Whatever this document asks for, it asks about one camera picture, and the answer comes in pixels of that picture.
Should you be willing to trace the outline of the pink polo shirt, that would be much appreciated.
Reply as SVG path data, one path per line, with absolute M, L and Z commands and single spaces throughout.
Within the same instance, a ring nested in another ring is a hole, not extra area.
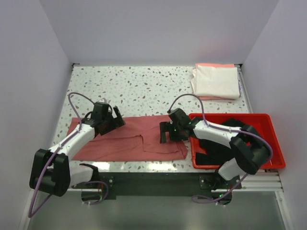
M 72 158 L 75 161 L 175 161 L 184 160 L 183 142 L 160 143 L 161 122 L 167 115 L 125 117 L 125 125 L 98 135 Z

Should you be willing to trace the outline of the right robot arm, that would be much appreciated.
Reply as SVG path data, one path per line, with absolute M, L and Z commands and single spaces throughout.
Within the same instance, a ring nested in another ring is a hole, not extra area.
M 160 143 L 166 143 L 166 133 L 172 142 L 188 138 L 208 140 L 231 150 L 233 156 L 219 167 L 213 177 L 214 184 L 225 188 L 231 179 L 245 173 L 254 175 L 273 156 L 272 147 L 253 126 L 231 127 L 209 122 L 202 118 L 189 118 L 180 108 L 169 110 L 170 121 L 161 122 Z

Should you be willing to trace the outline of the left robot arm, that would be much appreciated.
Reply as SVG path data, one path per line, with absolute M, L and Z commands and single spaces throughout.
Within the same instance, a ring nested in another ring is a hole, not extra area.
M 71 166 L 70 161 L 95 137 L 124 125 L 118 107 L 103 102 L 94 103 L 93 110 L 80 119 L 76 128 L 60 143 L 35 153 L 30 188 L 61 197 L 69 188 L 80 183 L 89 188 L 96 187 L 99 184 L 98 170 L 89 164 Z

